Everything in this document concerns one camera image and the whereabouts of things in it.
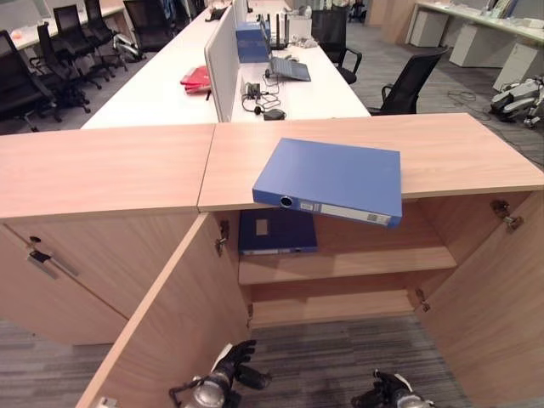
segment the cabinet door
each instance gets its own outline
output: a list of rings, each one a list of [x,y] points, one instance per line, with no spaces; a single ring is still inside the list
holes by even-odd
[[[78,408],[170,408],[168,390],[206,375],[226,343],[249,335],[247,310],[218,221],[200,214],[98,369]]]
[[[67,273],[130,318],[196,218],[196,212],[123,214],[11,223]]]
[[[28,262],[27,254],[25,243],[0,224],[0,318],[59,343],[117,339],[124,317],[53,265]]]
[[[534,192],[416,313],[476,406],[544,395],[544,195]]]

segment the laptop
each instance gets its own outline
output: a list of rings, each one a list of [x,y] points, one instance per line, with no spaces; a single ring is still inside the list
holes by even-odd
[[[298,81],[311,81],[308,66],[290,59],[273,57],[270,49],[270,39],[266,35],[264,21],[261,19],[261,31],[263,32],[264,44],[269,55],[270,71],[279,77],[296,79]]]

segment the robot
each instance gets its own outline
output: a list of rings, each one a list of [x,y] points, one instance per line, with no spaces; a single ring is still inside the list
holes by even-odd
[[[353,408],[432,408],[433,401],[414,393],[400,374],[374,371],[374,388],[351,399]]]
[[[176,408],[237,408],[241,396],[232,390],[234,380],[253,389],[264,389],[271,381],[270,374],[262,374],[244,365],[255,353],[255,340],[228,345],[219,356],[212,372],[196,377],[181,387],[170,388],[169,394]],[[434,403],[414,393],[409,382],[399,374],[374,371],[372,390],[351,399],[353,408],[432,408]],[[192,389],[190,400],[184,404],[178,394]]]
[[[544,104],[544,78],[534,76],[525,82],[507,85],[503,92],[491,100],[491,113],[503,122],[512,122],[516,116],[525,115],[524,125],[533,128],[542,116]]]
[[[247,340],[228,345],[223,358],[220,358],[207,376],[197,377],[181,387],[170,388],[168,391],[176,408],[237,408],[241,402],[241,396],[232,390],[233,381],[236,380],[246,387],[263,389],[270,383],[269,374],[261,374],[257,370],[242,363],[248,363],[255,353],[256,340]],[[177,394],[187,389],[193,389],[190,401],[184,403],[178,399]]]

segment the blue box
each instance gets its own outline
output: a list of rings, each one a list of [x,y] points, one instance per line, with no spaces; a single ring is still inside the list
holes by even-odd
[[[240,23],[236,27],[238,58],[242,64],[269,62],[269,45],[267,39],[270,36],[270,28],[268,23],[267,26],[268,29],[265,29],[265,32],[263,32],[263,27],[258,22]]]
[[[282,139],[253,186],[277,207],[394,227],[402,218],[400,153]]]
[[[242,255],[316,252],[314,217],[284,208],[242,211],[238,250]]]

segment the white desk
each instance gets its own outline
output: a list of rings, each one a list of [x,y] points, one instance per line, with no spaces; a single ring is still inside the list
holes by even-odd
[[[275,14],[283,7],[288,7],[282,1],[258,1],[252,3],[253,13],[247,15],[247,21],[254,21],[257,15],[270,13],[271,30],[275,31]],[[360,102],[351,87],[338,73],[334,64],[329,60],[321,47],[300,48],[290,45],[282,51],[273,51],[274,56],[285,57],[292,55],[308,66],[311,82],[279,80],[279,93],[276,95],[281,102],[277,106],[287,114],[288,120],[324,119],[333,117],[363,117],[370,116],[368,110]],[[245,111],[241,106],[241,89],[243,82],[259,82],[262,90],[275,92],[278,87],[266,87],[263,74],[268,64],[241,64],[236,84],[237,94],[232,111],[232,122],[261,122],[262,116]],[[271,77],[267,83],[276,83]],[[252,109],[255,104],[248,100],[246,107]]]
[[[218,121],[213,99],[187,95],[179,83],[205,65],[204,46],[218,25],[201,13],[108,100],[82,128],[121,128]]]
[[[115,7],[103,7],[102,8],[102,16],[103,17],[109,17],[113,14],[117,13],[123,13],[124,6],[115,6]],[[81,12],[79,14],[79,20],[82,24],[87,23],[87,13]],[[57,29],[57,24],[54,21],[54,18],[49,19],[43,19],[43,21],[47,21],[49,23],[49,35],[51,37],[56,36],[59,33],[59,30]],[[13,39],[13,42],[15,44],[15,47],[17,47],[18,50],[30,47],[32,45],[38,44],[40,42],[38,36],[37,36],[37,25],[29,25],[27,27],[21,27],[19,29],[22,33],[21,38]]]
[[[414,23],[416,21],[417,12],[419,11],[419,9],[431,9],[434,11],[439,11],[440,13],[449,14],[454,17],[460,17],[462,19],[481,24],[482,26],[488,26],[500,31],[509,32],[516,36],[525,37],[538,43],[544,43],[543,30],[536,28],[520,27],[512,24],[512,22],[506,19],[492,19],[491,17],[484,17],[482,15],[479,15],[480,10],[476,8],[429,1],[419,1],[416,3],[416,7],[414,8],[414,13],[412,15],[410,23],[410,29],[408,30],[408,35],[406,36],[407,43],[410,41],[411,33],[414,28]]]
[[[258,13],[275,13],[285,6],[282,1],[250,2],[255,20]],[[218,22],[207,23],[203,12],[181,31],[165,48],[130,79],[91,117],[83,128],[119,128],[167,124],[215,123],[218,121],[213,96],[187,95],[179,81],[191,68],[204,65],[204,46]],[[280,109],[288,119],[369,116],[349,85],[337,72],[321,48],[290,47],[282,54],[296,55],[309,65],[312,82],[284,82],[280,85]],[[265,65],[241,65],[241,77],[262,82]],[[233,122],[262,121],[241,108],[240,87],[232,114]]]

